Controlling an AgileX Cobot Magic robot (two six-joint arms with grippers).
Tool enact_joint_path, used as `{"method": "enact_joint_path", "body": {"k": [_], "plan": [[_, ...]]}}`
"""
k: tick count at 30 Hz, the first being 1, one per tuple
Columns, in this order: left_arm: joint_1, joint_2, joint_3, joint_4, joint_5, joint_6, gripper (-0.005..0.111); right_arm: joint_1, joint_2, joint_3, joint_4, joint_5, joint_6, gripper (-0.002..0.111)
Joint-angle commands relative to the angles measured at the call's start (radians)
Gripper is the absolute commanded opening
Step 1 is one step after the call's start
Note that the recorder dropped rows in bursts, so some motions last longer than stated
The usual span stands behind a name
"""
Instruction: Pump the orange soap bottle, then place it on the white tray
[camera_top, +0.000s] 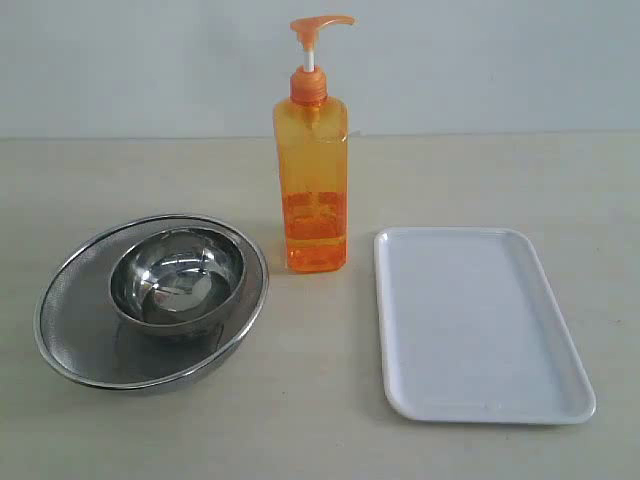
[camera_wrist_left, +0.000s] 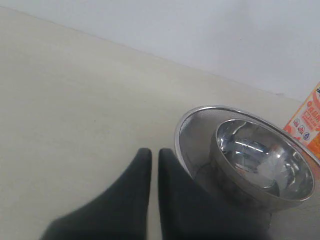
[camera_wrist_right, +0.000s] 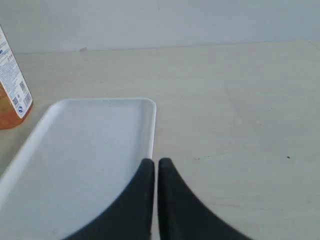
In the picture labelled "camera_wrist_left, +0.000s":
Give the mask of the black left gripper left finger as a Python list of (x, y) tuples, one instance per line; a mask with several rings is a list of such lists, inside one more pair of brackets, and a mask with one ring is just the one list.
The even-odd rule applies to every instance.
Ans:
[(145, 240), (152, 152), (140, 148), (122, 175), (101, 195), (54, 220), (43, 240)]

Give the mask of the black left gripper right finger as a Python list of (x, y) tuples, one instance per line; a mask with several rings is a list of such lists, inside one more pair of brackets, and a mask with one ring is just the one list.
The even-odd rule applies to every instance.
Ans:
[(268, 240), (248, 216), (212, 197), (169, 148), (158, 153), (158, 204), (164, 240)]

